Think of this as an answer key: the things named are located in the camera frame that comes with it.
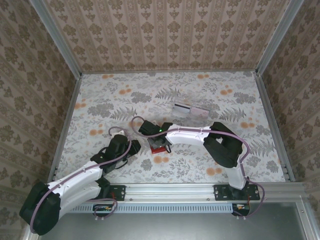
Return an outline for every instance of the patterned wallpaper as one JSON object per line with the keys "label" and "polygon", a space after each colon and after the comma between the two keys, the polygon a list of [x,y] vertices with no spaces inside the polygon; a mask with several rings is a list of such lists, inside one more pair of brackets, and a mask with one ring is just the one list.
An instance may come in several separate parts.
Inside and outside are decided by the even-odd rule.
{"label": "patterned wallpaper", "polygon": [[289,0],[45,0],[83,72],[255,69]]}
{"label": "patterned wallpaper", "polygon": [[0,239],[19,239],[19,210],[46,181],[75,78],[28,0],[0,1]]}
{"label": "patterned wallpaper", "polygon": [[320,220],[320,1],[304,1],[262,77],[295,177]]}

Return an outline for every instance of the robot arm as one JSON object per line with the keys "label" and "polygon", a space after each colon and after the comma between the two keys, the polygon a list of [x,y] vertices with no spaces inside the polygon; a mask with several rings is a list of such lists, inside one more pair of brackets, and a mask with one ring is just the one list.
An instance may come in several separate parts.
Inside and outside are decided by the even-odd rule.
{"label": "robot arm", "polygon": [[[113,160],[125,153],[128,149],[129,142],[126,136],[115,135],[108,147],[100,150],[95,154],[90,161],[88,161],[82,168],[75,172],[82,170],[81,174],[76,175],[70,179],[66,184],[53,190],[40,206],[33,223],[33,229],[39,235],[44,235],[49,232],[58,222],[58,220],[66,213],[78,205],[90,199],[104,199],[107,198],[110,191],[110,182],[104,178],[104,175],[116,168],[118,162],[126,162],[127,158],[135,155],[141,148],[137,140],[131,142],[129,152],[118,161],[96,166],[90,170],[85,170],[88,167],[105,163]],[[65,176],[57,181],[50,183],[38,182],[34,185],[26,198],[19,215],[28,224],[31,222],[34,210],[40,199],[53,187],[59,185],[63,180],[73,175],[75,172]]]}
{"label": "robot arm", "polygon": [[171,122],[165,122],[160,127],[145,120],[138,131],[143,135],[151,136],[179,128],[197,131],[179,130],[156,137],[150,137],[148,138],[150,146],[154,149],[174,144],[204,146],[212,158],[220,166],[224,167],[228,175],[229,185],[239,190],[242,190],[245,187],[247,181],[242,174],[239,158],[242,153],[243,143],[231,136],[202,132],[203,130],[212,130],[234,135],[234,133],[221,122],[215,122],[212,126],[206,127],[182,127]]}

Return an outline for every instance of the table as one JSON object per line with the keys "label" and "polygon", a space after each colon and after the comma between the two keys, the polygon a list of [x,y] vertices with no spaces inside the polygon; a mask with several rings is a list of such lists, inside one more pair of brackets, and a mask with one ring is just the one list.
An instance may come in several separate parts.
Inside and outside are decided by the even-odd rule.
{"label": "table", "polygon": [[[257,182],[284,182],[284,174],[253,72],[161,72],[85,74],[65,140],[56,178],[84,165],[108,146],[112,126],[127,128],[141,144],[123,168],[110,172],[111,183],[228,182],[204,147],[174,145],[172,153],[151,154],[145,138],[134,135],[130,121],[183,124],[172,116],[176,97],[201,100],[210,109],[207,125],[225,124],[250,145],[246,174]],[[135,122],[139,128],[141,121]]]}

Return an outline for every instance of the purple cable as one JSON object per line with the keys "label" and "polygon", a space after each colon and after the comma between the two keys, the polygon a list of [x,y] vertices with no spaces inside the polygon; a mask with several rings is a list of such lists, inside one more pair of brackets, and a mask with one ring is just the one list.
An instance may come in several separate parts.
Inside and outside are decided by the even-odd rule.
{"label": "purple cable", "polygon": [[129,140],[129,146],[127,148],[127,150],[124,152],[124,154],[122,154],[121,156],[118,156],[117,158],[113,159],[113,160],[110,160],[110,161],[106,161],[106,162],[103,162],[103,163],[99,163],[99,164],[95,164],[95,165],[92,165],[92,166],[89,166],[89,167],[86,167],[85,169],[82,169],[82,170],[79,170],[77,172],[75,172],[74,174],[72,174],[71,176],[67,177],[65,180],[63,180],[62,182],[58,183],[57,185],[55,185],[53,188],[49,189],[49,191],[47,191],[43,197],[40,199],[39,203],[36,205],[34,211],[33,211],[33,214],[32,214],[32,217],[31,217],[31,220],[30,220],[30,231],[33,233],[33,234],[36,234],[35,230],[34,230],[34,221],[35,221],[35,218],[36,218],[36,214],[41,206],[41,204],[44,202],[44,200],[47,198],[47,196],[52,193],[55,189],[61,187],[63,184],[65,184],[67,181],[69,181],[70,179],[74,178],[75,176],[78,176],[79,174],[81,174],[82,172],[85,172],[87,170],[90,170],[90,169],[93,169],[95,167],[100,167],[100,166],[103,166],[103,165],[106,165],[106,164],[110,164],[110,163],[113,163],[115,161],[118,161],[119,159],[123,158],[125,155],[127,155],[127,153],[129,152],[130,148],[131,148],[131,137],[130,135],[128,134],[128,131],[125,129],[125,128],[122,128],[122,127],[119,127],[119,126],[113,126],[109,129],[109,135],[110,134],[110,130],[111,129],[120,129],[122,131],[125,132],[125,134],[127,135],[128,137],[128,140]]}
{"label": "purple cable", "polygon": [[[116,209],[117,209],[117,207],[118,207],[118,201],[115,200],[115,199],[113,199],[113,198],[101,198],[101,199],[91,199],[91,200],[89,200],[88,202],[101,202],[101,201],[113,201],[113,202],[115,203],[115,207],[109,212],[109,214],[108,214],[107,216],[104,216],[104,218],[107,219],[107,218],[109,218],[109,217],[116,211]],[[93,213],[93,215],[94,215],[96,218],[98,218],[98,216],[97,216],[97,210],[98,210],[98,209],[101,209],[101,208],[103,208],[103,207],[104,207],[103,205],[100,205],[100,206],[96,206],[96,207],[94,208],[94,213]]]}
{"label": "purple cable", "polygon": [[139,133],[137,130],[135,130],[134,128],[134,120],[135,119],[141,119],[143,121],[145,121],[145,119],[142,117],[142,116],[135,116],[132,118],[131,120],[131,128],[132,130],[134,131],[134,133],[136,133],[138,136],[141,136],[141,137],[144,137],[144,138],[154,138],[154,137],[158,137],[162,134],[167,134],[167,133],[171,133],[171,132],[176,132],[176,131],[188,131],[188,132],[195,132],[195,133],[212,133],[212,134],[220,134],[220,135],[225,135],[225,136],[229,136],[229,137],[233,137],[239,141],[241,141],[245,147],[246,147],[246,153],[243,155],[243,157],[240,159],[239,161],[239,164],[240,164],[240,168],[241,168],[241,172],[242,172],[242,175],[244,177],[244,179],[246,181],[248,181],[249,183],[251,184],[255,184],[257,185],[258,187],[260,187],[262,189],[262,198],[261,198],[261,201],[260,201],[260,204],[259,206],[256,208],[256,210],[247,215],[247,216],[243,216],[242,214],[236,212],[237,214],[239,214],[241,217],[244,217],[244,218],[249,218],[251,217],[252,215],[256,214],[256,212],[261,208],[262,204],[264,203],[264,199],[265,199],[265,195],[266,195],[266,191],[264,189],[263,186],[261,186],[261,184],[259,183],[256,183],[254,181],[251,181],[248,177],[246,177],[246,174],[245,174],[245,169],[244,169],[244,166],[243,166],[243,161],[244,159],[249,155],[250,153],[250,147],[249,147],[249,144],[241,137],[237,136],[237,135],[234,135],[234,134],[231,134],[231,133],[228,133],[228,132],[224,132],[224,131],[213,131],[213,130],[206,130],[206,129],[190,129],[190,128],[183,128],[183,127],[179,127],[179,128],[173,128],[173,129],[170,129],[170,130],[167,130],[167,131],[163,131],[163,132],[160,132],[160,133],[157,133],[157,134],[154,134],[154,135],[143,135],[141,133]]}

